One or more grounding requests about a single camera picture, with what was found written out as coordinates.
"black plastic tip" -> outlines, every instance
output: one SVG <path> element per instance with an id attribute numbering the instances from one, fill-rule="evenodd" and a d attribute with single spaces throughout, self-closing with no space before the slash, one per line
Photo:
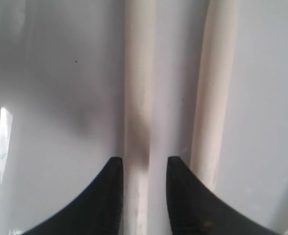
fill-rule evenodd
<path id="1" fill-rule="evenodd" d="M 174 235 L 276 235 L 215 196 L 180 157 L 168 158 L 167 204 Z"/>
<path id="2" fill-rule="evenodd" d="M 123 207 L 123 164 L 110 158 L 91 184 L 25 235 L 117 235 Z"/>

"glossy white surface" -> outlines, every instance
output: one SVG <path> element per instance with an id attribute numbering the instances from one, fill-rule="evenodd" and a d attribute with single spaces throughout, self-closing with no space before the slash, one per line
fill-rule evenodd
<path id="1" fill-rule="evenodd" d="M 166 158 L 189 162 L 205 1 L 157 1 L 148 234 L 169 234 Z M 0 235 L 123 154 L 124 1 L 0 0 Z M 288 230 L 288 2 L 239 0 L 216 193 Z"/>

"white rod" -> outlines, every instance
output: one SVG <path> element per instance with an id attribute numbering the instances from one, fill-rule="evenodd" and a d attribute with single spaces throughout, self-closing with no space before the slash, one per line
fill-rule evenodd
<path id="1" fill-rule="evenodd" d="M 237 29 L 237 0 L 210 0 L 199 71 L 191 170 L 211 190 L 218 171 Z"/>
<path id="2" fill-rule="evenodd" d="M 126 1 L 124 233 L 147 234 L 155 0 Z"/>

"black object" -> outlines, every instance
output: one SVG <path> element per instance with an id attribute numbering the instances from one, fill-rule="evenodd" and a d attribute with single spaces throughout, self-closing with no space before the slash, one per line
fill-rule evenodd
<path id="1" fill-rule="evenodd" d="M 110 158 L 91 184 L 25 235 L 117 235 L 123 207 L 123 164 Z"/>
<path id="2" fill-rule="evenodd" d="M 173 235 L 277 235 L 215 196 L 180 157 L 168 158 L 167 204 Z"/>

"white stick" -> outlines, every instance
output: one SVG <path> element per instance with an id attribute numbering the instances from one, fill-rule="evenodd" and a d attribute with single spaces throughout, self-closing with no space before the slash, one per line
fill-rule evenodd
<path id="1" fill-rule="evenodd" d="M 126 235 L 147 234 L 155 0 L 126 1 Z"/>
<path id="2" fill-rule="evenodd" d="M 237 28 L 237 0 L 211 0 L 199 71 L 191 170 L 211 190 L 218 171 Z"/>

